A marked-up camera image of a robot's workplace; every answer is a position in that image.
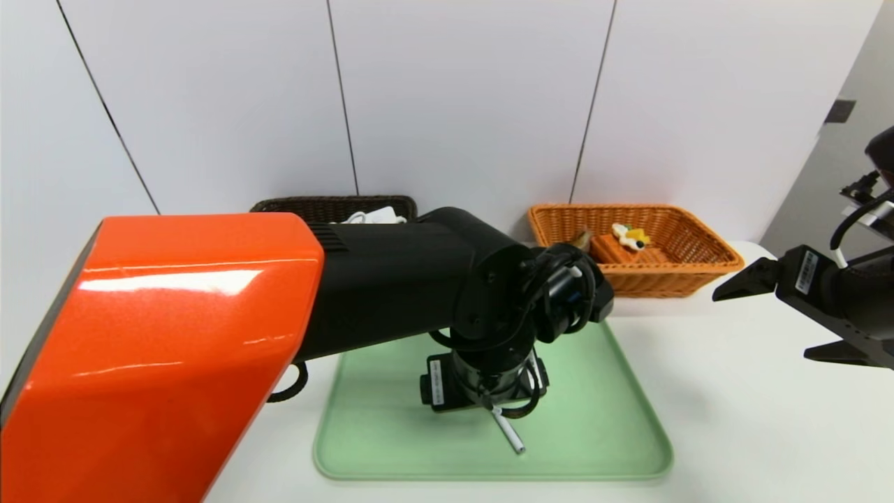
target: white table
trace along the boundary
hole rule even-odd
[[[748,263],[771,256],[733,246]],[[298,397],[262,409],[207,501],[894,501],[894,373],[805,360],[837,338],[772,295],[714,304],[720,282],[618,299],[609,318],[674,447],[658,482],[330,481],[311,459],[327,357]]]

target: green tray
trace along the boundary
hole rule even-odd
[[[419,398],[428,336],[342,356],[314,461],[337,480],[595,481],[660,477],[671,443],[611,331],[590,323],[538,344],[550,387],[528,417],[511,421],[517,455],[482,408],[433,413]]]

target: barcode label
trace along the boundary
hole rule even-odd
[[[444,386],[441,381],[441,361],[428,363],[428,373],[432,376],[432,405],[444,405]]]
[[[814,283],[816,264],[819,261],[820,258],[816,256],[816,253],[809,250],[805,253],[804,261],[801,262],[801,272],[797,274],[797,282],[795,283],[795,289],[798,292],[804,295],[810,293],[810,285]]]

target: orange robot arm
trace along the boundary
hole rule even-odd
[[[323,260],[292,214],[105,219],[4,395],[2,500],[202,500],[298,351]]]

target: brown wicker basket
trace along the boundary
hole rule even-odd
[[[416,202],[410,196],[299,196],[262,200],[250,211],[294,213],[306,222],[343,222],[357,211],[385,206],[407,220],[416,219]]]
[[[527,217],[541,246],[571,241],[587,228],[610,234],[611,224],[642,227],[667,257],[664,263],[599,264],[620,297],[687,297],[745,262],[684,209],[647,204],[544,204]]]

